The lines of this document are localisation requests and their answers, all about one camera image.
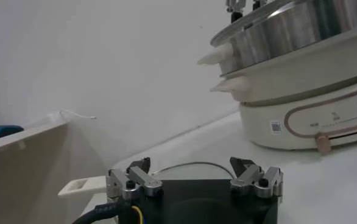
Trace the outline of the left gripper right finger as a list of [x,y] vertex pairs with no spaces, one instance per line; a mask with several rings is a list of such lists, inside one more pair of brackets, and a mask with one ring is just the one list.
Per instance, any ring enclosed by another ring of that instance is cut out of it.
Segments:
[[236,195],[255,195],[259,198],[283,196],[283,172],[278,167],[264,170],[250,159],[230,158],[236,178],[230,180],[230,189]]

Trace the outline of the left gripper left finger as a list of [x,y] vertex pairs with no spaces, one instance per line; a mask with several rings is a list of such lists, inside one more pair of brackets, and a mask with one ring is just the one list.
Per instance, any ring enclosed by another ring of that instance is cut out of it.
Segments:
[[151,159],[145,157],[133,161],[125,171],[110,169],[107,174],[107,198],[109,200],[137,200],[142,192],[145,197],[159,197],[163,182],[149,175]]

